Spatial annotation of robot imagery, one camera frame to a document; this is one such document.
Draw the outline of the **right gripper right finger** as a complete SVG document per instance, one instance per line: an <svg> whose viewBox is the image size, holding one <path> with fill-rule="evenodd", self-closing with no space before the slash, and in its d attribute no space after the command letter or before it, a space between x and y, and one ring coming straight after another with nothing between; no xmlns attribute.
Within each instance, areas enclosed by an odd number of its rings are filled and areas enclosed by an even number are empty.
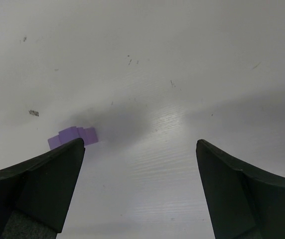
<svg viewBox="0 0 285 239"><path fill-rule="evenodd" d="M196 158L217 239L285 239L285 177L200 139Z"/></svg>

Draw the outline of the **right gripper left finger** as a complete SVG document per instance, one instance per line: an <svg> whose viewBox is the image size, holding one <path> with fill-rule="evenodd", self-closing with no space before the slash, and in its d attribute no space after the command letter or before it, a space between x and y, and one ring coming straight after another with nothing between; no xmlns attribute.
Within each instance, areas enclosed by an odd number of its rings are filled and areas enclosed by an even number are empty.
<svg viewBox="0 0 285 239"><path fill-rule="evenodd" d="M0 170L0 239L55 239L62 232L84 154L77 138Z"/></svg>

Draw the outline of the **purple cube block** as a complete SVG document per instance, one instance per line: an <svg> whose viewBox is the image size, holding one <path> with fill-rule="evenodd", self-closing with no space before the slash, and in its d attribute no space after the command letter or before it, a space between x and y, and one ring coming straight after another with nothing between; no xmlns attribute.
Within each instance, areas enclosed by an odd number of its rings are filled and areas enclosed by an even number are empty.
<svg viewBox="0 0 285 239"><path fill-rule="evenodd" d="M58 133L61 144L68 143L79 138L78 129L76 126L66 128Z"/></svg>

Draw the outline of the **purple rectangular block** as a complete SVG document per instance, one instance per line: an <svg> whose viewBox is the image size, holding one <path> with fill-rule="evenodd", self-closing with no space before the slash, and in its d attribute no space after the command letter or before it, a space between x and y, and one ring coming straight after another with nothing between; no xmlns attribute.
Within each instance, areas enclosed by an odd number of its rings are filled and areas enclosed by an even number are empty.
<svg viewBox="0 0 285 239"><path fill-rule="evenodd" d="M97 143L99 141L94 127L78 127L77 130L79 136L83 139L85 146Z"/></svg>

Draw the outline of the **purple window block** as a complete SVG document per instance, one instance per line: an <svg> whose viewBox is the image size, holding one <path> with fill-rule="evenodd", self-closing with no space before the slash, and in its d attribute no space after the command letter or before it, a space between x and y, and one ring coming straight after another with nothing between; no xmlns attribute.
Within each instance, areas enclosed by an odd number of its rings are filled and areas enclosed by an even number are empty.
<svg viewBox="0 0 285 239"><path fill-rule="evenodd" d="M47 141L48 141L48 145L49 145L50 150L58 148L61 145L59 135L51 137Z"/></svg>

